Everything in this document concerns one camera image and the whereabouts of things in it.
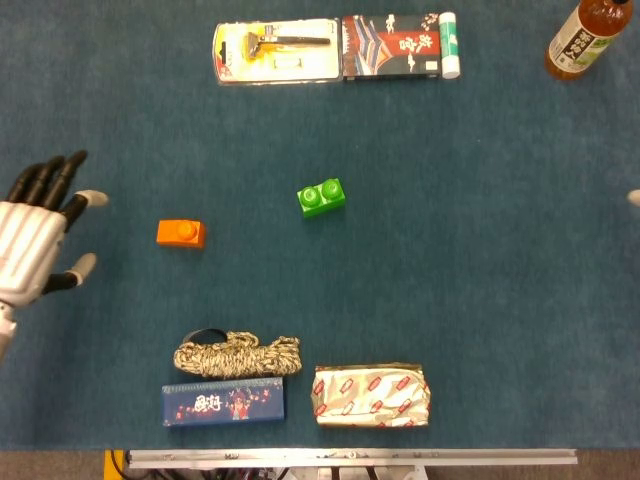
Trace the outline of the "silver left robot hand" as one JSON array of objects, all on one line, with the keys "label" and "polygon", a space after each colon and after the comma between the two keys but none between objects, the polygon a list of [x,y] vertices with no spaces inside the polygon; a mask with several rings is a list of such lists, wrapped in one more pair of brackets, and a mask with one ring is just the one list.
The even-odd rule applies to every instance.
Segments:
[{"label": "silver left robot hand", "polygon": [[82,285],[97,263],[81,256],[62,273],[53,271],[65,236],[88,208],[108,204],[108,196],[81,190],[68,196],[76,171],[87,158],[77,151],[32,164],[0,200],[0,306],[24,307],[43,295]]}]

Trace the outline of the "orange single-stud building block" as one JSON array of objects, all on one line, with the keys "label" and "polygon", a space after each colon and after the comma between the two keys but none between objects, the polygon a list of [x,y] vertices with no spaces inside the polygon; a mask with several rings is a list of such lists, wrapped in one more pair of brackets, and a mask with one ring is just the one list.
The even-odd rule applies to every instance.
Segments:
[{"label": "orange single-stud building block", "polygon": [[160,246],[203,249],[206,227],[200,221],[165,219],[158,222],[156,243]]}]

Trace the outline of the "green two-stud building block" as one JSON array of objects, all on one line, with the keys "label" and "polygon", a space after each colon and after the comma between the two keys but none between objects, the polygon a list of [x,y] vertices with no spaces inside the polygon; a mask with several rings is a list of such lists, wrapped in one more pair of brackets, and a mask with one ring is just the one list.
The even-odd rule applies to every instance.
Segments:
[{"label": "green two-stud building block", "polygon": [[346,202],[338,178],[329,178],[321,184],[304,187],[296,195],[305,218],[342,207]]}]

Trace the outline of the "navy blue printed box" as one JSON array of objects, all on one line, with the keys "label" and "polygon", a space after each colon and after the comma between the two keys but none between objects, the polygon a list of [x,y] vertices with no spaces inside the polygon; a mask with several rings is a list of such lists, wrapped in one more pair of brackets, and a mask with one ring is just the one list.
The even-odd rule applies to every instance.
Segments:
[{"label": "navy blue printed box", "polygon": [[282,377],[165,385],[165,427],[224,425],[283,420]]}]

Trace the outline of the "yellow razor blister pack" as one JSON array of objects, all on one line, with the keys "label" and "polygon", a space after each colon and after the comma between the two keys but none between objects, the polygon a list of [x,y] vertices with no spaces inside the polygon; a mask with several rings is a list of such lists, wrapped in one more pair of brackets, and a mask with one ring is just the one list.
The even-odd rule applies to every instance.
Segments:
[{"label": "yellow razor blister pack", "polygon": [[223,85],[324,83],[342,78],[337,18],[220,23],[212,39]]}]

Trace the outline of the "white red wrapped package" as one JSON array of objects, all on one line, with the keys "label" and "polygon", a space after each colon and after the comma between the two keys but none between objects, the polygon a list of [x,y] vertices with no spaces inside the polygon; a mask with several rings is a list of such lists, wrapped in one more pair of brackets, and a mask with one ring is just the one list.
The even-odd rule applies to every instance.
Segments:
[{"label": "white red wrapped package", "polygon": [[310,397],[321,426],[408,428],[429,423],[431,392],[419,364],[318,366]]}]

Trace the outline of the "blue felt table cloth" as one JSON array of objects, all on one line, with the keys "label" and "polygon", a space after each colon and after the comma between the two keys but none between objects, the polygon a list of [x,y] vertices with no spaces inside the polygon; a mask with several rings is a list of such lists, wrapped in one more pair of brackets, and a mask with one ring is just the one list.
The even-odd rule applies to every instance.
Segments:
[{"label": "blue felt table cloth", "polygon": [[[640,447],[640,0],[581,78],[578,0],[0,0],[0,199],[86,150],[108,194],[15,313],[0,451]],[[216,25],[456,14],[456,80],[221,85]],[[338,178],[345,205],[296,193]],[[158,222],[206,227],[160,246]],[[321,426],[318,366],[409,363],[429,423]],[[162,387],[282,377],[283,420],[165,427]]]}]

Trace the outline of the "black red printed box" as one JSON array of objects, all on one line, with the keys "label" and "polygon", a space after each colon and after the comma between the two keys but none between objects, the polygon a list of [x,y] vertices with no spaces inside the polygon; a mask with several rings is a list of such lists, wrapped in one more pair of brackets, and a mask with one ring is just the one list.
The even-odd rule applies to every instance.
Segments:
[{"label": "black red printed box", "polygon": [[349,15],[341,26],[344,79],[440,76],[437,13]]}]

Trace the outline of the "white green glue stick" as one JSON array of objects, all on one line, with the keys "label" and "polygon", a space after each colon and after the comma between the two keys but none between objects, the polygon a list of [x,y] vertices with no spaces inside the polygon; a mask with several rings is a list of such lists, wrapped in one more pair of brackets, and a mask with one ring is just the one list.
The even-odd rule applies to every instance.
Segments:
[{"label": "white green glue stick", "polygon": [[461,74],[456,15],[453,12],[443,12],[439,15],[438,22],[441,76],[446,80],[456,79]]}]

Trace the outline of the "amber tea bottle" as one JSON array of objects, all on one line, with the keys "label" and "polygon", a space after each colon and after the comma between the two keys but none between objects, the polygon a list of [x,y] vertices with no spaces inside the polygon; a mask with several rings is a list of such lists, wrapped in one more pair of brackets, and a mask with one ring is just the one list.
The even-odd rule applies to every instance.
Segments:
[{"label": "amber tea bottle", "polygon": [[630,23],[634,0],[580,0],[551,40],[545,67],[555,78],[582,76]]}]

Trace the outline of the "yellow frame part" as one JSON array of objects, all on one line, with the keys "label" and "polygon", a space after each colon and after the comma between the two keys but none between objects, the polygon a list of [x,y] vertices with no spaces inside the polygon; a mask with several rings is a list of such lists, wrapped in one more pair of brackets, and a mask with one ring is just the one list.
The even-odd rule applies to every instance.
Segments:
[{"label": "yellow frame part", "polygon": [[105,450],[103,480],[124,480],[124,465],[125,452],[123,450]]}]

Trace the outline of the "aluminium rail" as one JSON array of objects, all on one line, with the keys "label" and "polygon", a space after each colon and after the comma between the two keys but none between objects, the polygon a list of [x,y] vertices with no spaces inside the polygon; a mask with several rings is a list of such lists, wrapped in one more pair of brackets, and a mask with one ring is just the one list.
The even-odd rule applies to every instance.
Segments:
[{"label": "aluminium rail", "polygon": [[574,449],[256,448],[131,450],[133,469],[576,465]]}]

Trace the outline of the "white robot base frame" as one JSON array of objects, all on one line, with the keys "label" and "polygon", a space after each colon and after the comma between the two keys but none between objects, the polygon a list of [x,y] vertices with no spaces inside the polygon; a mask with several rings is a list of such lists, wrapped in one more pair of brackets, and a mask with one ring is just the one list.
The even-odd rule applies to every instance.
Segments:
[{"label": "white robot base frame", "polygon": [[299,467],[283,480],[429,480],[423,466]]}]

